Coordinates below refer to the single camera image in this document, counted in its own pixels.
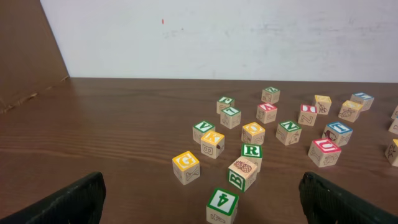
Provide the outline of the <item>green letter N block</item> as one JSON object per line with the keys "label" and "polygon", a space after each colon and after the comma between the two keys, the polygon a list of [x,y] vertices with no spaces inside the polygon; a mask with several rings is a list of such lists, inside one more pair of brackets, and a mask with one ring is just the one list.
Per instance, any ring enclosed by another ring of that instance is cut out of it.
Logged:
{"label": "green letter N block", "polygon": [[278,123],[276,138],[285,146],[299,142],[302,128],[292,120]]}

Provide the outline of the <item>red letter E block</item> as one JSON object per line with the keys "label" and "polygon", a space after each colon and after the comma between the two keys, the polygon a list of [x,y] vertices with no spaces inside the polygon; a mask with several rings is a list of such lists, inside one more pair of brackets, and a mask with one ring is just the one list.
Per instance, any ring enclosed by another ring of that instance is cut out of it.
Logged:
{"label": "red letter E block", "polygon": [[395,110],[394,110],[394,112],[393,112],[391,118],[392,118],[392,119],[396,119],[397,117],[398,117],[398,106],[396,106],[396,108],[395,108]]}

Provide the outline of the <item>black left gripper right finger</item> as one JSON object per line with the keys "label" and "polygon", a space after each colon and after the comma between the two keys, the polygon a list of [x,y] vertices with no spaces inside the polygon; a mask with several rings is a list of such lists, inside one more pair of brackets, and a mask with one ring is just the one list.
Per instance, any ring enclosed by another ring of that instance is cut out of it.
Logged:
{"label": "black left gripper right finger", "polygon": [[298,186],[309,224],[396,224],[397,217],[357,197],[314,172],[305,172]]}

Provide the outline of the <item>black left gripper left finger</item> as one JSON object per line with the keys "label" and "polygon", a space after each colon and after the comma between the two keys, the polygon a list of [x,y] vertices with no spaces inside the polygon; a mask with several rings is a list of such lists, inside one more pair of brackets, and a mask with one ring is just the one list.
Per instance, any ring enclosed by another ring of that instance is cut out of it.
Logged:
{"label": "black left gripper left finger", "polygon": [[1,219],[8,224],[99,224],[106,186],[93,172],[38,202]]}

